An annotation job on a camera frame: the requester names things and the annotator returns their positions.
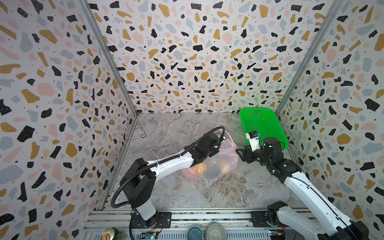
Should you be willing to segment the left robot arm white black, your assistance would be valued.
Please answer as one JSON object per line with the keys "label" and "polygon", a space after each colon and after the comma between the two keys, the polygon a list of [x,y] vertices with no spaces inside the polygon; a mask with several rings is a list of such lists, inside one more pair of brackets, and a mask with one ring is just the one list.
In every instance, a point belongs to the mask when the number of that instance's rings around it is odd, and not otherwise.
{"label": "left robot arm white black", "polygon": [[119,183],[110,205],[120,208],[129,205],[140,219],[151,226],[158,217],[158,211],[150,200],[155,184],[161,179],[183,169],[189,169],[212,157],[220,151],[225,134],[216,135],[214,131],[204,134],[180,152],[163,159],[134,161]]}

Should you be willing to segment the green plastic basket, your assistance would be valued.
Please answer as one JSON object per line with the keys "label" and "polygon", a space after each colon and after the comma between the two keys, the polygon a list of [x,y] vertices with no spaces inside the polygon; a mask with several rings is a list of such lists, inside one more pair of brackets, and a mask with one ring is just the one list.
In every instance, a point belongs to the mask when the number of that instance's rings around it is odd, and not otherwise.
{"label": "green plastic basket", "polygon": [[239,112],[245,134],[257,131],[264,138],[274,137],[282,143],[282,149],[289,146],[287,136],[273,110],[267,108],[244,108]]}

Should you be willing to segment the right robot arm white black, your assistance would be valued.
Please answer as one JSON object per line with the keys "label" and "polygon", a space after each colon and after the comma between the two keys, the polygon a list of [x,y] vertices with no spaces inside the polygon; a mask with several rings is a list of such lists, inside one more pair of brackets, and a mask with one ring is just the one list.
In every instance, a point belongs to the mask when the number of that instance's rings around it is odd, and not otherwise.
{"label": "right robot arm white black", "polygon": [[282,143],[273,137],[261,139],[253,131],[246,134],[249,146],[237,149],[243,162],[258,162],[295,193],[316,217],[314,222],[297,213],[286,203],[268,205],[266,223],[271,227],[286,225],[308,240],[367,240],[369,229],[361,221],[353,221],[335,207],[306,177],[292,160],[284,158]]}

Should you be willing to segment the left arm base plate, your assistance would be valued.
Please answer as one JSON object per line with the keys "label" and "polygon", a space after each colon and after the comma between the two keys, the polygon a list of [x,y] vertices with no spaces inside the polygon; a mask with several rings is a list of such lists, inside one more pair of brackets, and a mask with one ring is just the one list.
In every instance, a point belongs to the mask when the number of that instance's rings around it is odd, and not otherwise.
{"label": "left arm base plate", "polygon": [[155,215],[148,220],[144,220],[138,213],[133,213],[131,219],[131,228],[147,230],[154,228],[169,229],[171,227],[171,220],[171,212],[156,212]]}

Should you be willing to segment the pink plastic bag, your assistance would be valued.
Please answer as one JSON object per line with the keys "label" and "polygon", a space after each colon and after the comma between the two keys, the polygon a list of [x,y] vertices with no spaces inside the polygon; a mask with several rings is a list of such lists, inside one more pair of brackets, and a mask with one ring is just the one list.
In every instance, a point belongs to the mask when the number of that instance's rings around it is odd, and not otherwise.
{"label": "pink plastic bag", "polygon": [[235,170],[238,166],[240,157],[236,153],[237,145],[230,134],[225,132],[224,142],[221,144],[219,152],[213,157],[207,157],[203,163],[207,165],[207,171],[204,174],[198,174],[192,177],[188,169],[182,170],[182,175],[188,180],[214,180]]}

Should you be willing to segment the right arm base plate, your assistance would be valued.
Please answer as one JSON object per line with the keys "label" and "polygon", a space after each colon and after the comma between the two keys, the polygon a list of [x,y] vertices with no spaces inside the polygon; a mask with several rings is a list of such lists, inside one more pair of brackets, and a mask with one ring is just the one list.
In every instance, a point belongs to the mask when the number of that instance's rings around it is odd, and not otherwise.
{"label": "right arm base plate", "polygon": [[250,214],[250,221],[254,228],[282,228],[285,226],[282,223],[270,225],[267,220],[267,211],[251,211]]}

